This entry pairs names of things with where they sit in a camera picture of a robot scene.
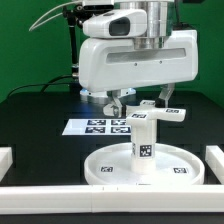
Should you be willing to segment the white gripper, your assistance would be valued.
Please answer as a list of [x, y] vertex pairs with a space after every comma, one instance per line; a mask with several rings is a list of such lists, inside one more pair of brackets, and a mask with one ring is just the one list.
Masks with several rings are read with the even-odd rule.
[[89, 38], [81, 46], [79, 83], [90, 92], [108, 91], [106, 116], [122, 116], [121, 91], [162, 85], [159, 104], [167, 108], [177, 82], [198, 73], [197, 32], [173, 31], [160, 49], [134, 48], [132, 39]]

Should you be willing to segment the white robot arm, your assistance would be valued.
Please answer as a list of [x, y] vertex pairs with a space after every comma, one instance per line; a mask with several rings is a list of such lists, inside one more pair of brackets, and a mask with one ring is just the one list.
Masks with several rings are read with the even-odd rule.
[[120, 117], [120, 98], [137, 87], [161, 85], [168, 100], [178, 82], [198, 73], [197, 32], [175, 30], [174, 0], [84, 0], [107, 6], [83, 23], [88, 37], [79, 55], [79, 83], [92, 97], [107, 97], [107, 116]]

